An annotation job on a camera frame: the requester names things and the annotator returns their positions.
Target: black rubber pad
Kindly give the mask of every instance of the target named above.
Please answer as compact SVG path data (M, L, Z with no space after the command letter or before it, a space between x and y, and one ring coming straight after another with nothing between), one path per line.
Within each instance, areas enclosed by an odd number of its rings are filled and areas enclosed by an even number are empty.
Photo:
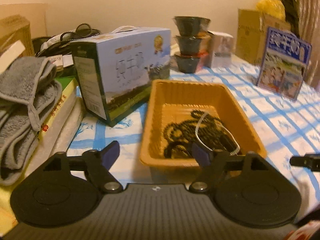
M247 228L223 217L206 195L183 185L130 184L105 195L88 217L59 228L20 223L4 240L282 240L296 230Z

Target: magazine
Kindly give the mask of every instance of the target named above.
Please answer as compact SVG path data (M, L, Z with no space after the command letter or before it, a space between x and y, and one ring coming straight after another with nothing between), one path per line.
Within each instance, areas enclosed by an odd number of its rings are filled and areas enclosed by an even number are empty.
M291 33L269 27L257 85L296 100L310 54L309 43Z

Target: stacked bowl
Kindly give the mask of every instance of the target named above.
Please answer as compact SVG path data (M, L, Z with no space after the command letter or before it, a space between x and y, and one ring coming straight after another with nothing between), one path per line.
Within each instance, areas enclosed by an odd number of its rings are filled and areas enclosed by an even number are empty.
M176 36L180 52L174 55L178 69L183 73L195 73L208 55L210 19L176 16L174 22L180 33L180 36Z

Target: gray towel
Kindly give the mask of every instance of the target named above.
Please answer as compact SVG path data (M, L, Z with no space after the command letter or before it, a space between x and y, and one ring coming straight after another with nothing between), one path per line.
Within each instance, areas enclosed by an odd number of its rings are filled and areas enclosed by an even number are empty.
M34 107L41 123L58 103L61 93L61 84L54 80L36 94ZM5 186L17 181L38 144L27 106L12 106L10 112L9 117L0 120L0 185Z
M41 121L34 100L56 75L56 67L45 57L22 57L0 74L0 106L24 104L33 130L40 131Z
M35 57L0 74L0 185L18 180L38 145L37 132L62 94L55 74L47 58Z

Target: table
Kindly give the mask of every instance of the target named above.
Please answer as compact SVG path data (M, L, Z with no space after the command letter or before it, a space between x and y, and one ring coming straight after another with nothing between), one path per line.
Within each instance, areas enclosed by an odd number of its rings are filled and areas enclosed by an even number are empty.
M320 152L320 95L303 84L296 102L282 98L252 84L259 68L235 62L229 68L203 68L196 74L171 70L170 79L224 83L249 117L268 151L267 161L300 191L301 209L297 220L320 205L320 173L291 167L291 156ZM111 141L120 145L120 156L110 172L120 183L152 183L150 168L139 161L139 145L147 104L142 105L113 128L87 114L73 139L68 156L89 149L101 150ZM83 177L80 172L75 175Z

